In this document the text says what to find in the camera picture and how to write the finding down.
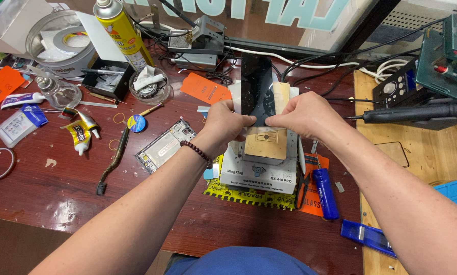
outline blue shirt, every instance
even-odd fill
[[[175,262],[165,275],[191,274],[310,274],[317,275],[294,257],[267,247],[224,247],[201,258]]]

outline glue tube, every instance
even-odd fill
[[[44,99],[45,97],[40,92],[11,94],[3,100],[3,103],[1,103],[1,109],[23,103],[42,103]]]
[[[89,149],[91,134],[89,133],[88,126],[84,121],[74,121],[69,125],[62,126],[61,129],[67,129],[73,135],[74,149],[79,152],[80,156],[82,156],[84,151]]]
[[[91,118],[91,116],[83,114],[80,111],[78,111],[78,115],[81,117],[81,120],[85,123],[87,130],[93,132],[93,134],[95,134],[96,138],[99,139],[99,134],[98,134],[98,130],[97,130],[98,125],[93,120],[93,118]]]

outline yellow spray can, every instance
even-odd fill
[[[135,70],[154,66],[144,41],[135,31],[120,0],[97,0],[93,13]]]

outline glass bottle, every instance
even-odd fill
[[[74,108],[81,101],[81,90],[71,83],[37,76],[35,82],[50,105],[56,109]]]

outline scissors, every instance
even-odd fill
[[[305,196],[307,195],[308,183],[310,181],[310,174],[305,178],[303,173],[300,174],[300,180],[298,182],[298,189],[296,190],[296,197],[294,199],[294,208],[299,210],[303,207],[303,202],[305,201]],[[300,195],[301,186],[305,185],[303,188],[303,196],[301,197],[300,207],[298,207],[298,197]]]

